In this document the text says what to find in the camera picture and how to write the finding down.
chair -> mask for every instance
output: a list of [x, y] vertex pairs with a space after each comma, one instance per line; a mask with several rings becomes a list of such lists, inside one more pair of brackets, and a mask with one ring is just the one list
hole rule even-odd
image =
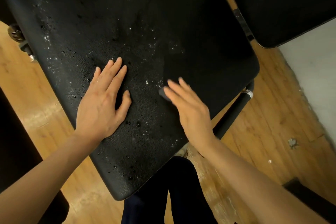
[[[126, 121], [90, 155], [116, 200], [136, 192], [187, 143], [176, 108], [158, 94], [168, 78], [182, 76], [211, 118], [241, 92], [214, 128], [221, 138], [253, 96], [259, 64], [249, 40], [275, 47], [336, 14], [331, 0], [300, 9], [292, 1], [236, 0], [240, 11], [232, 12], [226, 0], [7, 0], [22, 46], [74, 127], [95, 66], [118, 56], [128, 65], [121, 86], [132, 98]], [[302, 16], [316, 3], [320, 9]]]

leg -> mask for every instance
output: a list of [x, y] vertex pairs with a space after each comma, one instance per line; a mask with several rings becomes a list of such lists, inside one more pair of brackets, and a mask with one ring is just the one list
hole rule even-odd
[[165, 166], [124, 201], [121, 224], [164, 224], [168, 194], [164, 169]]
[[186, 158], [173, 157], [165, 168], [174, 223], [217, 224], [194, 165]]

finger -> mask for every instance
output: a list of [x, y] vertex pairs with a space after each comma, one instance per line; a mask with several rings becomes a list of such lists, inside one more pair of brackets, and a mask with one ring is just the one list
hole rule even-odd
[[183, 110], [183, 107], [187, 104], [183, 98], [176, 94], [170, 87], [164, 86], [163, 91], [179, 111]]
[[184, 88], [186, 91], [188, 91], [189, 93], [191, 93], [194, 98], [196, 98], [197, 100], [201, 101], [200, 98], [198, 97], [198, 95], [196, 94], [195, 91], [193, 91], [193, 89], [191, 88], [191, 86], [189, 84], [187, 84], [182, 77], [179, 77], [178, 82], [180, 83], [181, 87]]
[[168, 80], [169, 87], [175, 91], [178, 95], [181, 96], [185, 101], [187, 101], [190, 104], [197, 103], [197, 100], [190, 94], [189, 91], [186, 91], [184, 88], [182, 88], [179, 84], [173, 82], [172, 80]]
[[107, 65], [104, 68], [103, 72], [99, 76], [99, 87], [101, 90], [107, 90], [114, 76], [118, 73], [122, 62], [123, 60], [119, 57], [112, 66]]
[[106, 92], [111, 96], [114, 96], [114, 101], [117, 96], [117, 93], [120, 89], [121, 83], [124, 80], [124, 77], [127, 73], [127, 66], [124, 65], [118, 72], [118, 74], [113, 78], [111, 84], [107, 88]]
[[123, 101], [121, 102], [121, 105], [118, 108], [118, 110], [115, 112], [115, 118], [119, 125], [125, 120], [131, 103], [132, 100], [129, 91], [126, 90], [123, 94]]
[[100, 75], [100, 68], [96, 67], [96, 70], [95, 70], [95, 72], [93, 74], [93, 78], [92, 78], [92, 80], [90, 82], [90, 85], [95, 84], [98, 81], [99, 75]]

